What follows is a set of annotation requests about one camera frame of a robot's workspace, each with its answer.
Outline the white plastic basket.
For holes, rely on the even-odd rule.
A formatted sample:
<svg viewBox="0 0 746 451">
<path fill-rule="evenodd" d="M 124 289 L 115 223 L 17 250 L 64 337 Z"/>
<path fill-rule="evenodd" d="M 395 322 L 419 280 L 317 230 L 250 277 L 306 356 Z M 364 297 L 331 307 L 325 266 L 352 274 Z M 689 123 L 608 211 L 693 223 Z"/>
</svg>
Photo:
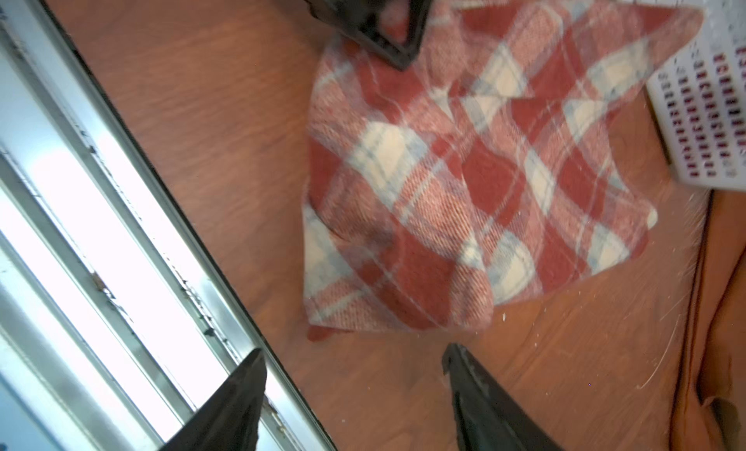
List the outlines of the white plastic basket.
<svg viewBox="0 0 746 451">
<path fill-rule="evenodd" d="M 745 0 L 623 0 L 703 10 L 701 31 L 647 84 L 683 183 L 745 189 Z"/>
</svg>

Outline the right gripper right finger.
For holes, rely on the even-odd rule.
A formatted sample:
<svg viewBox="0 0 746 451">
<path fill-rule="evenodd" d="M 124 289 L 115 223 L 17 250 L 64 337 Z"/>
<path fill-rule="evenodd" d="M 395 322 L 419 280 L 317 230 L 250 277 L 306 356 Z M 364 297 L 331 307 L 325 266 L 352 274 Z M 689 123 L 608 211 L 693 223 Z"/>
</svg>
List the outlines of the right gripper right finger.
<svg viewBox="0 0 746 451">
<path fill-rule="evenodd" d="M 460 450 L 559 450 L 479 361 L 458 343 L 442 356 L 452 391 Z"/>
</svg>

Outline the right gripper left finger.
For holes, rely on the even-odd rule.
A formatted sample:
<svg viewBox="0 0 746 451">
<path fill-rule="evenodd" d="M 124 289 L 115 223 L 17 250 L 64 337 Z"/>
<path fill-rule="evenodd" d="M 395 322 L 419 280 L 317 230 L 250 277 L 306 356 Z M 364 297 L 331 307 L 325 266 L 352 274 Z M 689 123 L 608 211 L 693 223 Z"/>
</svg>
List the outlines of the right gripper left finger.
<svg viewBox="0 0 746 451">
<path fill-rule="evenodd" d="M 266 379 L 264 352 L 256 348 L 161 450 L 255 450 Z"/>
</svg>

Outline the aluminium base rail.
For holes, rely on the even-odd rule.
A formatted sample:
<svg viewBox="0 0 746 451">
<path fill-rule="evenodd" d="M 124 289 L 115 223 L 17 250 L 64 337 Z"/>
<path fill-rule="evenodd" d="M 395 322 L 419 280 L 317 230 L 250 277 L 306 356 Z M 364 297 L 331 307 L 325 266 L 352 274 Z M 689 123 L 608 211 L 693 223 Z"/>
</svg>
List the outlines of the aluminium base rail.
<svg viewBox="0 0 746 451">
<path fill-rule="evenodd" d="M 260 450 L 333 442 L 45 0 L 1 0 L 1 446 L 160 450 L 256 348 Z"/>
</svg>

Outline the orange brown skirt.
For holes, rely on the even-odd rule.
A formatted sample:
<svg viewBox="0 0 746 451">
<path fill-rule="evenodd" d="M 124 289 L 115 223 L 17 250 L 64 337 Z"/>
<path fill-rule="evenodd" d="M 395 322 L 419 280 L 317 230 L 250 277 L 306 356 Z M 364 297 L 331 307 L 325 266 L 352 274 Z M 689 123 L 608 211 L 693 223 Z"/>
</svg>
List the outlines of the orange brown skirt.
<svg viewBox="0 0 746 451">
<path fill-rule="evenodd" d="M 672 450 L 745 447 L 745 196 L 716 191 L 695 268 Z"/>
</svg>

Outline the red plaid skirt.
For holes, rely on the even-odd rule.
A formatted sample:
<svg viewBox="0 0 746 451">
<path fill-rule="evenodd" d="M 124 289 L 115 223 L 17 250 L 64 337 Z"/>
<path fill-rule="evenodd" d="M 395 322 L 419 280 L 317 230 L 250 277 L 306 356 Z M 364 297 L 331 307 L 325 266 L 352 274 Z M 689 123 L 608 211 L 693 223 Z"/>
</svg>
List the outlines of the red plaid skirt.
<svg viewBox="0 0 746 451">
<path fill-rule="evenodd" d="M 701 30 L 699 8 L 434 0 L 399 71 L 334 39 L 308 124 L 311 340 L 477 331 L 639 255 L 658 213 L 625 183 L 613 119 Z"/>
</svg>

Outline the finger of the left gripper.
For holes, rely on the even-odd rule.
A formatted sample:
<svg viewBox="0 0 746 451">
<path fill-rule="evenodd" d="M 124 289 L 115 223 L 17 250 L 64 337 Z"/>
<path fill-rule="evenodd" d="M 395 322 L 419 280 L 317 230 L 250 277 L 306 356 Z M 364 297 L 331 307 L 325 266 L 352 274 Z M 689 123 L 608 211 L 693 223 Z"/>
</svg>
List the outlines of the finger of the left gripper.
<svg viewBox="0 0 746 451">
<path fill-rule="evenodd" d="M 383 13 L 395 0 L 303 0 L 311 15 L 337 29 L 387 64 L 404 71 L 419 55 L 433 0 L 407 0 L 406 39 L 397 41 L 383 28 Z"/>
</svg>

